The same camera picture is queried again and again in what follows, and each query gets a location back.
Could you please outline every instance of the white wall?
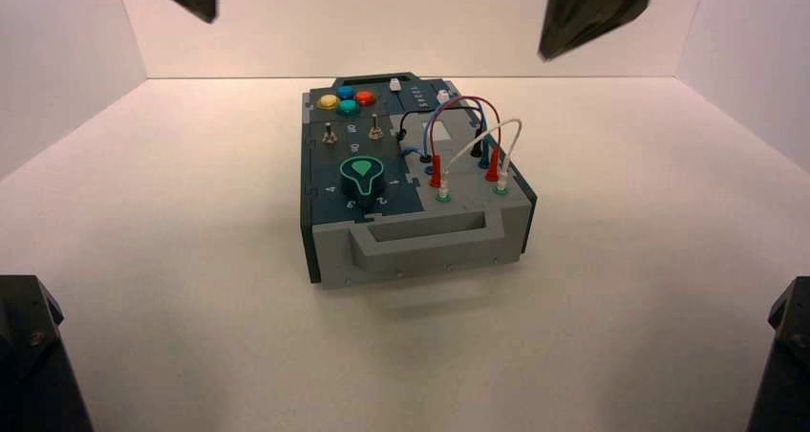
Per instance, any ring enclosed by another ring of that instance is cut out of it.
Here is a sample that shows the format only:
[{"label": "white wall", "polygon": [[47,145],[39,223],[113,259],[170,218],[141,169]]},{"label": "white wall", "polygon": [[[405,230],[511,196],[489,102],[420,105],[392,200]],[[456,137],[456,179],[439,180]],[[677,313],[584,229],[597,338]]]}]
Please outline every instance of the white wall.
[{"label": "white wall", "polygon": [[808,0],[702,0],[678,74],[810,171],[808,57]]},{"label": "white wall", "polygon": [[546,0],[220,0],[207,25],[171,0],[124,0],[149,76],[672,76],[698,0],[543,63]]},{"label": "white wall", "polygon": [[145,79],[120,0],[0,0],[0,178]]}]

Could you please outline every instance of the blue wire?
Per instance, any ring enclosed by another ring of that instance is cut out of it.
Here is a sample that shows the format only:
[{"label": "blue wire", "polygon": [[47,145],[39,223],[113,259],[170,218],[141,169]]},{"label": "blue wire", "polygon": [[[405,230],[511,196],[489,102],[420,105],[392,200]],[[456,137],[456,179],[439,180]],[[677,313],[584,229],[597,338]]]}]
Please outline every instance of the blue wire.
[{"label": "blue wire", "polygon": [[[431,128],[433,127],[433,123],[434,123],[434,121],[436,121],[436,118],[438,117],[437,112],[439,111],[439,109],[440,109],[442,106],[444,106],[444,105],[446,105],[446,104],[449,104],[450,102],[453,102],[454,100],[456,100],[456,99],[455,99],[455,98],[452,98],[452,99],[449,99],[449,100],[447,100],[446,102],[444,102],[444,103],[440,104],[440,105],[439,105],[439,106],[436,108],[436,110],[434,110],[434,111],[433,111],[433,113],[431,114],[431,116],[428,118],[427,125],[425,126],[425,130],[423,131],[423,134],[422,134],[422,149],[423,149],[423,153],[421,153],[421,154],[420,154],[422,157],[427,157],[427,156],[428,156],[428,132],[429,132],[428,130],[429,130],[429,129],[431,129]],[[473,102],[475,102],[475,103],[476,103],[476,105],[478,106],[478,108],[479,108],[479,112],[481,113],[481,122],[480,122],[480,124],[481,124],[481,128],[482,128],[484,131],[486,131],[486,114],[484,114],[484,110],[483,110],[483,107],[481,106],[481,103],[480,103],[478,100],[476,100],[476,99],[470,99],[470,100],[472,100]]]}]

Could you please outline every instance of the gray handle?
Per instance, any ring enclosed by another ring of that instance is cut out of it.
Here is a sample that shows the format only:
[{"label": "gray handle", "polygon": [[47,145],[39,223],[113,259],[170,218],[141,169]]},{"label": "gray handle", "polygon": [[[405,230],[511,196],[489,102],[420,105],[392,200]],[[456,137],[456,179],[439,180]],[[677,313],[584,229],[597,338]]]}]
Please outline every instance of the gray handle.
[{"label": "gray handle", "polygon": [[[435,217],[428,222],[433,222],[434,227],[441,227],[443,217],[447,216]],[[419,221],[425,222],[423,216]],[[392,222],[356,224],[349,229],[352,238],[352,260],[360,269],[408,273],[452,264],[492,260],[499,256],[505,238],[500,210],[483,212],[483,227],[462,230],[448,227],[448,230],[452,231],[378,241],[372,229],[386,223],[407,224],[408,218],[402,217]]]}]

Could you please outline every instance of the dark green knob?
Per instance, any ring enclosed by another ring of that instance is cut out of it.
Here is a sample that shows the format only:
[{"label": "dark green knob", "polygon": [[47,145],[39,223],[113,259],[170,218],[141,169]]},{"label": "dark green knob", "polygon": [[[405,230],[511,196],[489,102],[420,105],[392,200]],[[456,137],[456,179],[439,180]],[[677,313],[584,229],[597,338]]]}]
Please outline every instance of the dark green knob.
[{"label": "dark green knob", "polygon": [[385,189],[385,167],[374,157],[357,156],[340,163],[343,194],[369,208]]}]

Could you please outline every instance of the red wire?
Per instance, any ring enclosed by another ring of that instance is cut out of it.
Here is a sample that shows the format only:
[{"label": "red wire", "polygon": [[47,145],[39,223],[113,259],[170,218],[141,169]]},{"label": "red wire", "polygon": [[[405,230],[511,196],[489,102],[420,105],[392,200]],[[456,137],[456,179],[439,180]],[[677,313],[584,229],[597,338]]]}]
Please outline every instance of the red wire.
[{"label": "red wire", "polygon": [[[501,117],[498,115],[498,110],[495,108],[495,106],[492,105],[492,103],[490,103],[488,100],[484,99],[483,97],[478,97],[478,96],[459,96],[459,97],[456,97],[455,99],[451,100],[450,102],[447,102],[446,104],[442,105],[438,109],[438,112],[436,113],[436,116],[434,117],[433,121],[436,122],[436,120],[438,119],[438,116],[440,116],[441,113],[444,112],[448,107],[456,104],[460,100],[465,100],[465,99],[474,99],[474,100],[483,102],[486,105],[488,105],[489,108],[492,109],[492,111],[495,113],[495,120],[498,122],[498,124],[501,124]],[[431,123],[429,125],[429,127],[431,128],[431,133],[430,133],[431,134],[431,137],[430,137],[431,155],[435,155],[436,154],[435,153],[436,149],[433,146],[433,130],[434,130],[433,123]],[[501,130],[500,129],[498,130],[498,148],[501,148]]]}]

